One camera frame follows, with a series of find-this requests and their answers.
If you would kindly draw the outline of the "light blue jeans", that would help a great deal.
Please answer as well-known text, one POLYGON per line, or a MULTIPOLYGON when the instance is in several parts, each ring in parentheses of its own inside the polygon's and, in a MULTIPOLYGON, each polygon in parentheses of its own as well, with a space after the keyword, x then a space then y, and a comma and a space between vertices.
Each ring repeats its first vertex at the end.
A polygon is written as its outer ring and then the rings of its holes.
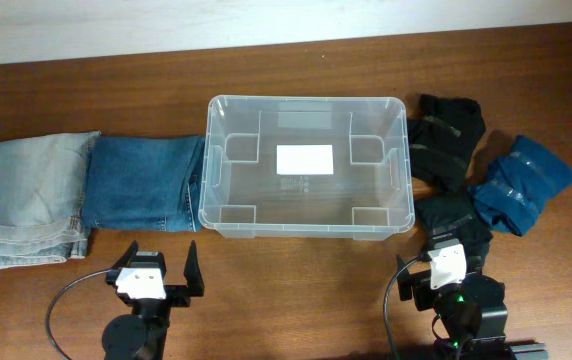
POLYGON ((88 253, 82 224, 98 131, 0 142, 0 270, 64 263, 88 253))

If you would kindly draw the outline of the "blue taped garment bundle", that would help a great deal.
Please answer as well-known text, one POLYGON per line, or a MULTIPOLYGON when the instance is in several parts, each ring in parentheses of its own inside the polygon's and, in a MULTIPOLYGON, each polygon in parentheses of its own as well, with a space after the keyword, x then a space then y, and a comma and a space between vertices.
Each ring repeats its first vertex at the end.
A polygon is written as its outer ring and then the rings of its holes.
POLYGON ((479 218, 493 231, 525 235, 547 202, 572 184, 571 168, 543 145, 519 135, 493 160, 486 181, 468 188, 479 218))

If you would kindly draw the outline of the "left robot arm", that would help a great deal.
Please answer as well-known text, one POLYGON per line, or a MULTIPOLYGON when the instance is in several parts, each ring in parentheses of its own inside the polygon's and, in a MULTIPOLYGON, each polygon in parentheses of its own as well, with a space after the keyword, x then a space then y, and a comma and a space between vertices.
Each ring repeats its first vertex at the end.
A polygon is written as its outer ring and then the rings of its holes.
POLYGON ((188 308, 202 297, 205 285, 200 271, 197 246, 192 242, 185 261, 184 285, 166 285, 166 263, 161 252, 141 251, 132 242, 108 271, 105 282, 131 309, 106 325, 102 348, 107 359, 161 360, 174 308, 188 308))

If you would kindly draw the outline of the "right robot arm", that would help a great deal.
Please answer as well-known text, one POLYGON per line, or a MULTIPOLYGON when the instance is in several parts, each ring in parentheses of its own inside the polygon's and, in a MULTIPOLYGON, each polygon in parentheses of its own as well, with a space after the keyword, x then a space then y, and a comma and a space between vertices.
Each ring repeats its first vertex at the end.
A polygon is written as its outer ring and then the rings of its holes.
POLYGON ((459 284, 433 289, 428 270, 409 272, 411 265, 425 258, 417 256, 408 262, 398 258, 397 272, 389 284, 396 284, 400 299, 412 300, 418 311, 434 311, 432 322, 440 322, 447 336, 436 335, 432 345, 395 348, 394 359, 546 360, 550 357, 543 343, 506 341, 508 309, 504 303, 504 284, 473 271, 459 284))

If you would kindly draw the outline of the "dark blue jeans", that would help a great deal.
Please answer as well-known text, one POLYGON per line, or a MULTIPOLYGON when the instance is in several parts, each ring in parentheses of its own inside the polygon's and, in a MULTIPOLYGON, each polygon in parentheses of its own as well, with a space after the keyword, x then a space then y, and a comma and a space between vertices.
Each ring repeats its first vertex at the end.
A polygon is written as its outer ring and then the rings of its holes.
POLYGON ((205 139, 102 136, 81 210, 87 227, 197 232, 205 139))

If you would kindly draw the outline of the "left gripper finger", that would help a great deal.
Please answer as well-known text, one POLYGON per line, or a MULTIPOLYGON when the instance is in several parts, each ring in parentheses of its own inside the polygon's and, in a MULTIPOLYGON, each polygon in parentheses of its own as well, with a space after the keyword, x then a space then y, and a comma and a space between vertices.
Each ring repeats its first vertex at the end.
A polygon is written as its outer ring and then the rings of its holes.
POLYGON ((111 269, 117 271, 121 268, 127 267, 130 264, 131 259, 136 255, 138 249, 138 243, 133 241, 124 254, 113 264, 111 269))
POLYGON ((198 263, 197 244, 195 241, 192 241, 190 244, 183 274, 190 296, 202 297, 205 292, 205 285, 198 263))

